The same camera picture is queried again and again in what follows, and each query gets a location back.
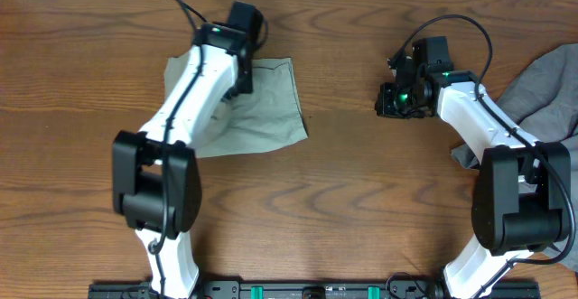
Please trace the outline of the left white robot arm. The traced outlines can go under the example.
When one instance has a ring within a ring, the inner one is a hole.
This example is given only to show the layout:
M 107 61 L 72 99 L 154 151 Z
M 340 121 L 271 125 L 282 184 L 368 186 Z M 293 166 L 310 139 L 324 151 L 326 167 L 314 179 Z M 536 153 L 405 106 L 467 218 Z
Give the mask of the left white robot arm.
M 205 23 L 158 111 L 112 144 L 112 206 L 145 247 L 152 298 L 188 298 L 199 279 L 190 230 L 202 190 L 197 150 L 223 129 L 226 100 L 252 90 L 260 24 Z

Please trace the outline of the khaki green shorts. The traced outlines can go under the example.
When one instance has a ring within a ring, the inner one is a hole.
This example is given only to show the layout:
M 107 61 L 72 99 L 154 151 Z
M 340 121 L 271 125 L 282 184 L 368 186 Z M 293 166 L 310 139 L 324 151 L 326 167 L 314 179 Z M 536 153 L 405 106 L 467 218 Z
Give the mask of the khaki green shorts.
M 252 92 L 234 97 L 242 72 L 237 56 L 209 45 L 169 59 L 164 77 L 172 88 L 141 130 L 172 150 L 181 142 L 198 158 L 265 153 L 307 138 L 292 61 L 251 61 Z

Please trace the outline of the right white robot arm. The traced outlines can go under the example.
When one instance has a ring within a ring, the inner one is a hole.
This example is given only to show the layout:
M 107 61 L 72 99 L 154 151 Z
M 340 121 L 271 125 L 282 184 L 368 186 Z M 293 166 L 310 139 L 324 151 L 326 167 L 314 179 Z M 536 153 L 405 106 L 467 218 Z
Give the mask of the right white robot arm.
M 517 126 L 484 94 L 471 72 L 428 74 L 413 82 L 381 85 L 380 117 L 437 116 L 449 124 L 480 163 L 471 207 L 474 235 L 430 292 L 432 298 L 481 298 L 517 264 L 558 241 L 563 260 L 577 234 L 571 201 L 570 154 Z

